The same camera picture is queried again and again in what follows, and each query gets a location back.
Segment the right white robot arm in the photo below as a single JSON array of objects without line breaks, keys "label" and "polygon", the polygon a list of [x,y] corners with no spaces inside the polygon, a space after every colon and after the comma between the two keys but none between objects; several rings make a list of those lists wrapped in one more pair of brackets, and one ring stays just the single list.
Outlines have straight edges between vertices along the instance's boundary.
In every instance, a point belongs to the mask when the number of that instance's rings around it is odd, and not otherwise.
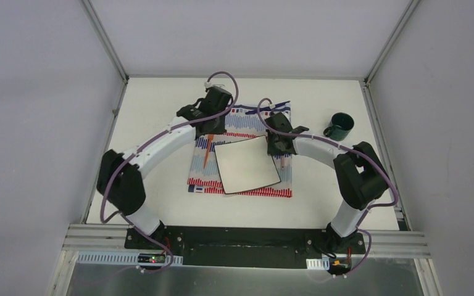
[{"label": "right white robot arm", "polygon": [[267,131],[268,154],[308,157],[334,169],[343,201],[326,226],[323,248],[342,252],[357,233],[365,211],[389,188],[388,175],[373,147],[367,142],[343,146],[311,134],[304,126],[294,128],[281,112],[260,121]]}]

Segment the orange plastic fork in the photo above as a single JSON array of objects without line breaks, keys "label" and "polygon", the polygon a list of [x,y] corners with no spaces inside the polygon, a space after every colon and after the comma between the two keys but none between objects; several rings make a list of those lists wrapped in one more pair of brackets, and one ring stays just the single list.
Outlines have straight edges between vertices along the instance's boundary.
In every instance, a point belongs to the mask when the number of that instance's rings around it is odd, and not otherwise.
[{"label": "orange plastic fork", "polygon": [[207,161],[208,161],[208,158],[209,158],[209,154],[210,154],[210,150],[211,150],[213,140],[214,140],[214,135],[213,134],[208,134],[207,135],[207,147],[206,147],[206,152],[205,152],[204,161],[203,161],[203,169],[205,169],[206,166],[207,166]]}]

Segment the dark blue plastic knife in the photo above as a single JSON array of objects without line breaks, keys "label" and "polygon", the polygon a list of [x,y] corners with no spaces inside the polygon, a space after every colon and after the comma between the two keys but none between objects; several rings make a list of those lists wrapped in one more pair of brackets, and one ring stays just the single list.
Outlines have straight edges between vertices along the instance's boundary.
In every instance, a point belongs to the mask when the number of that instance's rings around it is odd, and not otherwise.
[{"label": "dark blue plastic knife", "polygon": [[271,106],[269,105],[259,108],[260,112],[284,112],[284,111],[290,111],[290,110],[291,110],[290,104],[275,104],[273,108],[271,108]]}]

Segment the white square plate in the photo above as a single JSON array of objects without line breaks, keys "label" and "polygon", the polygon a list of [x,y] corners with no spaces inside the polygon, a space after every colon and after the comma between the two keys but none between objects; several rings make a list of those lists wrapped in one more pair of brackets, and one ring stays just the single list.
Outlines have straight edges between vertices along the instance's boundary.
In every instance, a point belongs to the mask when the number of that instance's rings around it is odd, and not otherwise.
[{"label": "white square plate", "polygon": [[215,146],[217,168],[225,194],[262,189],[281,182],[267,138],[259,136]]}]

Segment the dark green mug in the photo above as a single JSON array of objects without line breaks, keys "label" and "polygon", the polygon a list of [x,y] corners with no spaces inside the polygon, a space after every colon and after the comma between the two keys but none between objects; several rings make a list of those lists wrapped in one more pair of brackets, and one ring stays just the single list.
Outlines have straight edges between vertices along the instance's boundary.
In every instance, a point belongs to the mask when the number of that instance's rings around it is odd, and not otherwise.
[{"label": "dark green mug", "polygon": [[323,135],[334,141],[342,141],[346,139],[355,125],[354,119],[343,112],[334,114],[328,126],[324,129]]}]

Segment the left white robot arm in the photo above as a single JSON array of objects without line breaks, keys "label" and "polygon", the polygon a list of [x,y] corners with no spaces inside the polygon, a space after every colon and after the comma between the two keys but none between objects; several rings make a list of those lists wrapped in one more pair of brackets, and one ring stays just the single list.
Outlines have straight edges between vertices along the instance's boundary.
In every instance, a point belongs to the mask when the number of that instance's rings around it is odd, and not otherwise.
[{"label": "left white robot arm", "polygon": [[176,112],[166,129],[147,142],[123,152],[113,149],[101,159],[97,191],[102,205],[110,202],[141,231],[140,241],[148,249],[157,249],[165,241],[165,225],[146,202],[144,179],[163,160],[184,145],[207,134],[223,134],[225,116],[234,102],[232,94],[218,86],[206,89],[205,97]]}]

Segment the patterned cloth napkin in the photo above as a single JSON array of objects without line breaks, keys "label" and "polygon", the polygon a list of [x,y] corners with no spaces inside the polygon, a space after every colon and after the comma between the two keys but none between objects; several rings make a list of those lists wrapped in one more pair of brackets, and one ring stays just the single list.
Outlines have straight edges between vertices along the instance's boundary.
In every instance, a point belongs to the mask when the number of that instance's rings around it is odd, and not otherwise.
[{"label": "patterned cloth napkin", "polygon": [[[193,157],[187,179],[188,192],[204,194],[223,194],[214,147],[259,136],[265,136],[265,126],[260,122],[254,107],[251,105],[236,105],[225,117],[226,132],[222,135],[214,135],[212,146],[203,169],[203,161],[207,147],[207,136],[201,136],[196,140]],[[285,169],[281,170],[280,157],[274,156],[276,169],[280,175],[281,182],[262,189],[242,192],[242,195],[285,197],[293,196],[292,188],[292,155],[285,154]]]}]

